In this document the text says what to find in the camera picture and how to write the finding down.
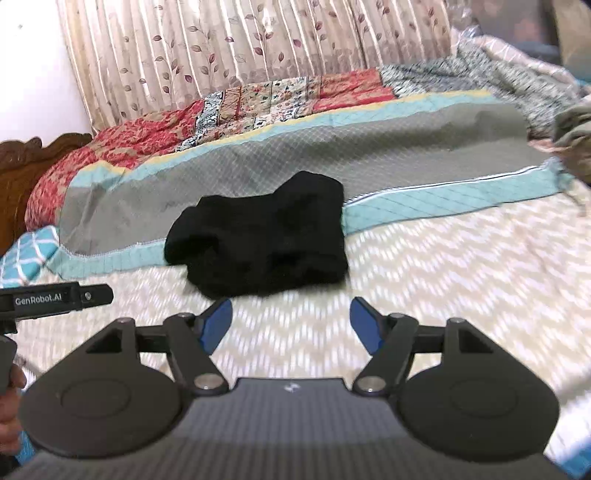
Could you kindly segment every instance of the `round black disc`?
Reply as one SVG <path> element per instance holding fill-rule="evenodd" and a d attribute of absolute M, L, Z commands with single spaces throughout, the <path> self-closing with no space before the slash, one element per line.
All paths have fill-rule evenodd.
<path fill-rule="evenodd" d="M 23 396 L 21 423 L 35 444 L 60 456 L 104 458 L 170 428 L 181 400 L 166 375 L 139 363 L 84 364 L 75 372 L 50 370 Z"/>
<path fill-rule="evenodd" d="M 496 367 L 475 375 L 437 366 L 410 378 L 397 405 L 406 427 L 432 449 L 464 460 L 542 452 L 558 419 L 556 397 L 531 372 Z"/>

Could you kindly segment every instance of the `white wall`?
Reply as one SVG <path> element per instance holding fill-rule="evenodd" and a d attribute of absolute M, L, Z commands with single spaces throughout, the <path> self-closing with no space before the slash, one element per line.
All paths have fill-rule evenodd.
<path fill-rule="evenodd" d="M 55 0 L 0 0 L 0 142 L 90 132 Z"/>

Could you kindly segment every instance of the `black cloth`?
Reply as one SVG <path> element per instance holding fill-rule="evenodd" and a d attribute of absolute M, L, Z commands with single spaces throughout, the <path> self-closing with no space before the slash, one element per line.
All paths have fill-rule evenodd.
<path fill-rule="evenodd" d="M 164 245 L 172 265 L 218 299 L 338 283 L 348 271 L 340 223 L 343 186 L 301 171 L 257 197 L 203 197 L 174 222 Z"/>

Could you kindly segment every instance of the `teal fabric trim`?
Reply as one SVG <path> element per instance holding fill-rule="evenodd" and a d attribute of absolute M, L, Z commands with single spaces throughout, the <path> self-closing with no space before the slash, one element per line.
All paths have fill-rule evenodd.
<path fill-rule="evenodd" d="M 349 202 L 343 231 L 350 234 L 384 223 L 475 212 L 560 190 L 556 173 L 538 167 L 487 179 L 396 189 Z"/>
<path fill-rule="evenodd" d="M 591 470 L 591 442 L 574 456 L 559 464 L 559 467 L 574 479 L 584 477 Z"/>
<path fill-rule="evenodd" d="M 364 195 L 345 204 L 343 232 L 351 235 L 385 223 L 458 215 L 501 203 L 546 197 L 563 190 L 559 175 L 568 176 L 550 163 L 483 179 Z M 47 263 L 50 270 L 66 280 L 158 265 L 166 265 L 163 239 L 93 257 L 74 255 L 60 247 Z"/>
<path fill-rule="evenodd" d="M 145 163 L 137 167 L 135 170 L 129 171 L 125 174 L 117 173 L 102 165 L 86 167 L 76 174 L 72 182 L 70 182 L 70 187 L 92 187 L 93 185 L 99 184 L 106 190 L 112 190 L 117 188 L 117 185 L 121 183 L 143 180 L 149 176 L 157 174 L 159 171 L 172 168 L 189 160 L 194 160 L 201 155 L 226 145 L 239 145 L 246 142 L 262 141 L 276 135 L 305 128 L 320 126 L 341 127 L 343 125 L 402 118 L 420 112 L 435 112 L 459 103 L 490 104 L 502 103 L 502 101 L 497 100 L 492 95 L 482 93 L 478 95 L 470 95 L 469 93 L 460 93 L 458 95 L 433 93 L 426 98 L 417 100 L 393 100 L 382 104 L 375 104 L 374 108 L 338 109 L 320 115 L 310 115 L 293 122 L 279 122 L 271 125 L 269 129 L 262 130 L 256 136 L 237 135 L 234 140 L 231 141 L 210 142 L 198 145 L 176 155 L 175 157 L 171 157 L 167 161 Z"/>

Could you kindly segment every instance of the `black mount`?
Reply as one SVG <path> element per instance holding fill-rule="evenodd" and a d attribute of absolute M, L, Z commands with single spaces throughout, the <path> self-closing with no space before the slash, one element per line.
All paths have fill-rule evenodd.
<path fill-rule="evenodd" d="M 379 345 L 354 392 L 386 398 L 415 438 L 475 462 L 543 452 L 558 421 L 556 396 L 468 321 L 422 326 L 402 313 L 384 316 L 356 297 L 351 323 L 368 351 Z M 441 353 L 441 363 L 407 379 L 417 353 Z"/>
<path fill-rule="evenodd" d="M 543 452 L 558 419 L 556 396 L 469 322 L 421 326 L 404 314 L 384 316 L 360 297 L 350 320 L 373 355 L 352 392 L 386 401 L 412 437 L 471 462 Z M 61 458 L 110 458 L 156 442 L 196 399 L 229 392 L 209 355 L 231 321 L 230 300 L 220 300 L 199 316 L 178 313 L 161 326 L 112 322 L 26 392 L 25 431 Z M 174 382 L 142 365 L 140 352 L 165 353 Z M 440 365 L 407 379 L 416 354 L 437 352 Z"/>
<path fill-rule="evenodd" d="M 113 301 L 107 284 L 80 286 L 78 282 L 0 288 L 0 395 L 9 387 L 9 373 L 17 344 L 4 336 L 17 333 L 17 321 L 61 315 Z"/>
<path fill-rule="evenodd" d="M 228 391 L 209 355 L 232 321 L 219 300 L 200 316 L 177 313 L 161 326 L 115 320 L 40 377 L 23 396 L 23 428 L 57 455 L 103 458 L 135 450 L 169 431 L 189 399 Z M 139 361 L 165 353 L 176 384 Z"/>

